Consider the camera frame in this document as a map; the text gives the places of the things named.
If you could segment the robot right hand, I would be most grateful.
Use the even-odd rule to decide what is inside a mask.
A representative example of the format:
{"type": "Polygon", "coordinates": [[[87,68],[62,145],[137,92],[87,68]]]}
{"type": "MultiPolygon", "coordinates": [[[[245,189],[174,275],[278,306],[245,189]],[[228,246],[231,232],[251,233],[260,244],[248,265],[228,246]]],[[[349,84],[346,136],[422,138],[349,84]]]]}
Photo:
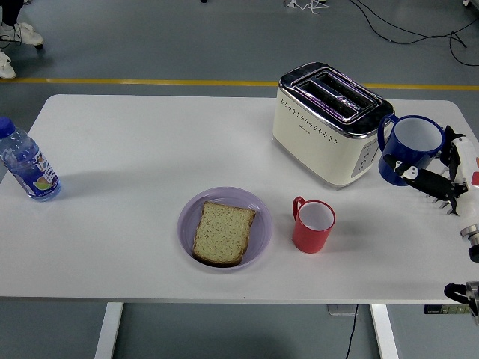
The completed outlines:
{"type": "Polygon", "coordinates": [[[478,154],[474,144],[463,134],[445,127],[445,142],[440,161],[448,176],[435,174],[393,155],[384,155],[386,164],[407,185],[451,205],[451,213],[460,219],[463,238],[478,235],[478,154]]]}

